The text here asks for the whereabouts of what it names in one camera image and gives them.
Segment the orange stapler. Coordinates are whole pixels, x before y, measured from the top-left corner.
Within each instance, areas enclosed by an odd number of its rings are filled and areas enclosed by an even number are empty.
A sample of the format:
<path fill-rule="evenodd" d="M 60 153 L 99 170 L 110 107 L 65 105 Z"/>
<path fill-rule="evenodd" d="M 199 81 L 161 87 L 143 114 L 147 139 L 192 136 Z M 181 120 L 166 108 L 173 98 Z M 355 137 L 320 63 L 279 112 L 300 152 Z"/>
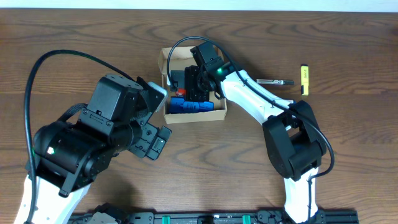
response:
<path fill-rule="evenodd" d="M 186 90 L 185 90 L 185 89 L 182 89 L 182 88 L 179 88 L 179 89 L 175 92 L 175 95 L 176 95 L 177 97 L 184 97 L 184 96 L 186 95 Z"/>

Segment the blue plastic eraser holder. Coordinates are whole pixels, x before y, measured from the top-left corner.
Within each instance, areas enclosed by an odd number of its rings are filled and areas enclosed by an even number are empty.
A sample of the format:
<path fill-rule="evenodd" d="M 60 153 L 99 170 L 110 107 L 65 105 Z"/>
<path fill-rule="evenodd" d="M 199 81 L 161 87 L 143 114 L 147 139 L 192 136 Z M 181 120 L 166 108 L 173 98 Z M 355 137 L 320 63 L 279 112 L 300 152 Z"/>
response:
<path fill-rule="evenodd" d="M 194 102 L 185 101 L 184 98 L 173 97 L 170 100 L 169 113 L 201 113 L 214 110 L 214 103 L 210 101 Z"/>

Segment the brown cardboard box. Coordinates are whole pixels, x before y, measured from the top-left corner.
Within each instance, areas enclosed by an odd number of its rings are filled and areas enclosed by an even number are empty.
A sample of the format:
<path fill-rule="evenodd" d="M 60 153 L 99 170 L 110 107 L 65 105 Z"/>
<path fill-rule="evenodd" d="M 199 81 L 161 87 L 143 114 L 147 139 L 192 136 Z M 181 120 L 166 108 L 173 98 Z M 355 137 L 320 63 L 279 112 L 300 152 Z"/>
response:
<path fill-rule="evenodd" d="M 185 67 L 196 65 L 196 62 L 190 52 L 189 47 L 177 47 L 170 59 L 170 70 L 183 70 Z M 167 58 L 171 48 L 162 48 L 159 53 L 158 66 L 162 74 L 162 88 L 167 90 L 168 99 L 164 104 L 163 114 L 167 124 L 190 123 L 202 121 L 221 121 L 225 119 L 227 114 L 226 99 L 217 100 L 214 93 L 210 93 L 210 101 L 214 103 L 215 109 L 213 111 L 199 112 L 199 113 L 169 113 L 170 99 L 175 96 L 174 92 L 170 91 L 170 84 L 167 78 Z"/>

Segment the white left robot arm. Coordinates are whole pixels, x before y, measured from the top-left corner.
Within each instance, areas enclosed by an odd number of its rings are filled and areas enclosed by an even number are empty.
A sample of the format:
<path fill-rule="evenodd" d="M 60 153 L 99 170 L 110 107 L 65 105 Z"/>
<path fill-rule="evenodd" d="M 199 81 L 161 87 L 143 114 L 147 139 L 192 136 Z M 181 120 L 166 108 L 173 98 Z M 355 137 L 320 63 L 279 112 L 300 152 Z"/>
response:
<path fill-rule="evenodd" d="M 34 136 L 34 160 L 16 223 L 66 223 L 111 159 L 129 151 L 159 158 L 171 130 L 150 124 L 167 91 L 142 78 L 108 74 L 87 104 L 77 104 Z"/>

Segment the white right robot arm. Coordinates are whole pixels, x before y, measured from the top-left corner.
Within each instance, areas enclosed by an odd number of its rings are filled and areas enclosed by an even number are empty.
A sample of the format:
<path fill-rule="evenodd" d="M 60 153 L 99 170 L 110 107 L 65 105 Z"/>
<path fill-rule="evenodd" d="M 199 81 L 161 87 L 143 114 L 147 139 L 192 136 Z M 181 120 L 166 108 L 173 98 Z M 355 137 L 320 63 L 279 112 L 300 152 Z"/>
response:
<path fill-rule="evenodd" d="M 321 176 L 318 168 L 330 143 L 311 106 L 275 96 L 232 60 L 225 62 L 218 49 L 206 41 L 190 50 L 200 70 L 194 86 L 236 103 L 261 124 L 269 160 L 284 179 L 286 214 L 295 223 L 314 222 L 314 181 Z"/>

